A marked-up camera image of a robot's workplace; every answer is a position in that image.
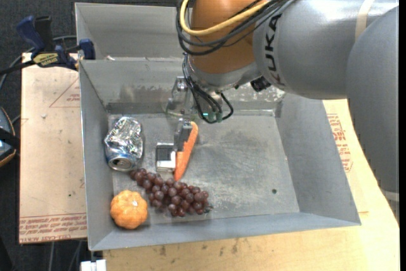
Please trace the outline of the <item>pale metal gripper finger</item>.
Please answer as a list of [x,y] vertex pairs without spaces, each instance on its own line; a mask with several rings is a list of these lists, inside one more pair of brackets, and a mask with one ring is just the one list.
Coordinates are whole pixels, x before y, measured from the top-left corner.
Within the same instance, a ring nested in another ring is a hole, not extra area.
[[192,92],[186,89],[181,94],[180,115],[182,118],[191,119],[194,114],[194,99]]
[[184,77],[177,77],[171,94],[167,99],[166,110],[168,112],[181,112],[185,108],[188,95],[188,86]]

